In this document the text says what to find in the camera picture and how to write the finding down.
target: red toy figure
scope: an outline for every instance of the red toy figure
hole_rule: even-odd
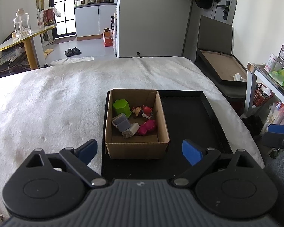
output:
[[[146,135],[149,131],[154,131],[157,127],[157,122],[155,120],[148,120],[140,126],[138,129],[139,135]]]
[[[145,117],[145,118],[147,118],[147,119],[150,119],[150,118],[151,118],[151,112],[153,111],[153,109],[150,108],[150,107],[146,107],[146,106],[143,105],[142,110],[143,110],[142,117]]]

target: black tray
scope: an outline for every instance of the black tray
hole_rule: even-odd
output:
[[[108,92],[102,143],[102,176],[107,180],[167,179],[181,174],[190,167],[182,155],[184,139],[190,139],[203,148],[213,147],[222,153],[232,153],[217,116],[202,91],[160,90],[159,93],[170,137],[166,155],[153,160],[118,160],[110,159],[105,153]]]

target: white blanket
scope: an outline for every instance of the white blanket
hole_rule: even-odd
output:
[[[112,88],[203,91],[232,151],[244,148],[264,166],[230,104],[185,58],[123,58],[51,66],[0,78],[0,213],[6,213],[1,200],[4,184],[35,148],[56,153],[94,138],[98,154],[90,167],[101,173],[105,100]]]

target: toy figurine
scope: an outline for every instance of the toy figurine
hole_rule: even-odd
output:
[[[141,107],[136,107],[136,108],[132,108],[131,112],[135,114],[134,118],[136,117],[141,117],[142,115],[142,108]]]
[[[151,118],[151,112],[153,111],[152,108],[150,107],[146,107],[143,105],[143,114],[142,114],[142,117],[145,117],[147,119],[150,119]]]
[[[146,135],[147,132],[154,131],[157,127],[157,122],[155,120],[148,120],[140,126],[138,129],[139,135]]]

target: glass jar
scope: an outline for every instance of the glass jar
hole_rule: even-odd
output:
[[[14,18],[14,28],[18,39],[31,34],[28,13],[25,13],[22,8],[18,9],[18,12],[16,13],[16,18]]]

